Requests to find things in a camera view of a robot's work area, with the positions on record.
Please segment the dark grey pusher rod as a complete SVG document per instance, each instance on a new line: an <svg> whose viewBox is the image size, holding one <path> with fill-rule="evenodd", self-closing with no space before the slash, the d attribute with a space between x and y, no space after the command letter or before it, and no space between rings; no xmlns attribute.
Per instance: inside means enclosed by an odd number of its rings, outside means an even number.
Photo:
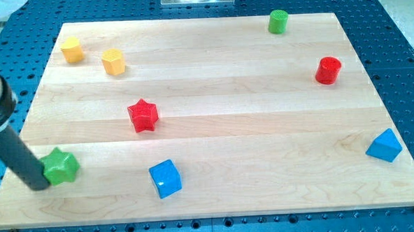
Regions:
<svg viewBox="0 0 414 232"><path fill-rule="evenodd" d="M31 190L40 191L50 186L43 175L44 165L9 125L0 129L0 160Z"/></svg>

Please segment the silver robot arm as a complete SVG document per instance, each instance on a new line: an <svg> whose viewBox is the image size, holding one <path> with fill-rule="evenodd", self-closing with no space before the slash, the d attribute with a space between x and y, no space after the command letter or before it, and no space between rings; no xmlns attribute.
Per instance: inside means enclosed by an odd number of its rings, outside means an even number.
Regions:
<svg viewBox="0 0 414 232"><path fill-rule="evenodd" d="M33 191L48 188L43 175L44 165L20 139L8 123L14 113L17 96L0 76L0 160Z"/></svg>

